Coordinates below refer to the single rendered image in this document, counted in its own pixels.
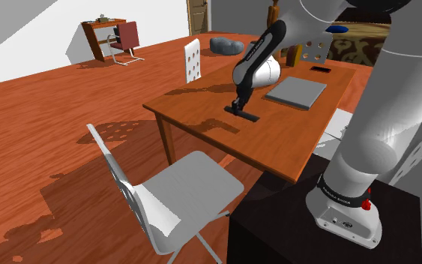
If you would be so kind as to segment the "wooden table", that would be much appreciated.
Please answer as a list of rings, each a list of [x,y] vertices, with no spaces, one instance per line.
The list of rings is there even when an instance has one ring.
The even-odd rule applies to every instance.
[[[171,125],[257,168],[295,183],[331,120],[355,70],[330,66],[327,73],[313,70],[313,63],[285,67],[283,79],[297,77],[325,84],[309,110],[265,98],[270,86],[256,89],[244,111],[258,116],[251,122],[226,112],[236,98],[230,63],[204,77],[161,95],[144,108],[156,115],[169,162],[175,153]]]

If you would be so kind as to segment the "grey beanbag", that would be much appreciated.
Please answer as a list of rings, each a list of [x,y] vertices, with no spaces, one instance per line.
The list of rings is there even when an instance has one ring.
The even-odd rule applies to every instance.
[[[244,51],[244,44],[238,40],[230,40],[226,37],[213,37],[209,41],[210,50],[223,56],[234,56]]]

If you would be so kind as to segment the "yellow upright block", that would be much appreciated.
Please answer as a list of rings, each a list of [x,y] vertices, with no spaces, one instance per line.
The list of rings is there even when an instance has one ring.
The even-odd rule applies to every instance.
[[[302,44],[298,44],[294,48],[294,52],[293,52],[293,56],[292,56],[292,67],[295,67],[298,64],[298,62],[300,61],[302,51],[303,51],[303,45]]]

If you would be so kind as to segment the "white chair with plain back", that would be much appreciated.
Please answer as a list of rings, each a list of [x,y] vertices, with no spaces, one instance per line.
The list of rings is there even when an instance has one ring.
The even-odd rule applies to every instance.
[[[171,254],[167,264],[172,264],[181,248],[197,237],[222,264],[199,232],[210,222],[230,216],[224,208],[244,191],[243,184],[204,152],[193,151],[149,180],[132,185],[94,126],[87,128],[156,254]]]

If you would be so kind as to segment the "wooden door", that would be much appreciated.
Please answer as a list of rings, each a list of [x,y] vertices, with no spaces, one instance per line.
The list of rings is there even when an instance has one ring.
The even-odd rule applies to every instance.
[[[198,35],[208,31],[209,0],[187,0],[187,14],[190,35]]]

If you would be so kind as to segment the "bed with patterned cover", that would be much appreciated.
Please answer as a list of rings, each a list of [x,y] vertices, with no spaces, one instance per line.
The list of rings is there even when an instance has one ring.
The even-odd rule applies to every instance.
[[[327,59],[373,66],[389,35],[391,16],[348,7],[334,25],[345,26],[345,33],[333,33]]]

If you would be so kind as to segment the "black robot stand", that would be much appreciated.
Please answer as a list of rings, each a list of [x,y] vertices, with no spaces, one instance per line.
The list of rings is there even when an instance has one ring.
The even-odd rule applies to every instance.
[[[296,184],[268,171],[229,220],[227,264],[422,264],[417,196],[375,180],[382,239],[372,250],[319,228],[305,197],[328,160],[312,155]]]

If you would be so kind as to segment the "wooden desk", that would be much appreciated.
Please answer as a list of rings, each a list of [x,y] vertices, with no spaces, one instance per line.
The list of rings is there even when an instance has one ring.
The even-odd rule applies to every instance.
[[[113,27],[119,24],[124,24],[126,22],[127,20],[125,19],[105,19],[103,22],[98,22],[97,20],[95,20],[94,22],[81,22],[81,26],[83,28],[83,31],[85,32],[88,44],[96,60],[105,62],[103,52],[100,48],[100,45],[104,44],[105,41],[99,41],[94,30]]]

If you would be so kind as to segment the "tall turned wooden post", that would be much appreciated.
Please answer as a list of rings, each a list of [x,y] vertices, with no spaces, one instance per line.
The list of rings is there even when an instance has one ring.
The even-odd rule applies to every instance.
[[[272,0],[273,4],[268,7],[267,27],[269,28],[274,24],[279,16],[280,7],[278,6],[279,0]]]

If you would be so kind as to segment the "red chair with metal frame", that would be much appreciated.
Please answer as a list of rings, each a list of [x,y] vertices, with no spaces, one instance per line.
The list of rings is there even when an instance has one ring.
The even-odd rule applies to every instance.
[[[138,58],[134,55],[134,48],[139,46],[139,36],[137,32],[136,22],[126,22],[118,24],[114,28],[114,34],[107,36],[107,44],[113,61],[118,65],[128,66],[132,62],[144,61],[143,58]],[[130,53],[133,58],[128,62],[119,62],[116,60],[115,54],[112,49],[123,50]]]

